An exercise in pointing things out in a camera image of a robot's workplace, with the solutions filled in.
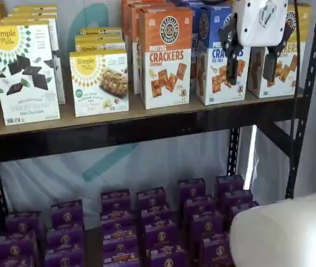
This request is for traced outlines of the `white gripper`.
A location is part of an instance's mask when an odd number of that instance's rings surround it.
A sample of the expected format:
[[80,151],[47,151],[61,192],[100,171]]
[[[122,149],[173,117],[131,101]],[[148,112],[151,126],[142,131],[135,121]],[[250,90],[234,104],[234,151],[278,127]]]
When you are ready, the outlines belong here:
[[235,16],[230,17],[218,31],[221,47],[227,57],[226,80],[236,85],[238,56],[244,47],[267,47],[263,77],[274,82],[278,57],[290,35],[286,23],[288,1],[235,1]]

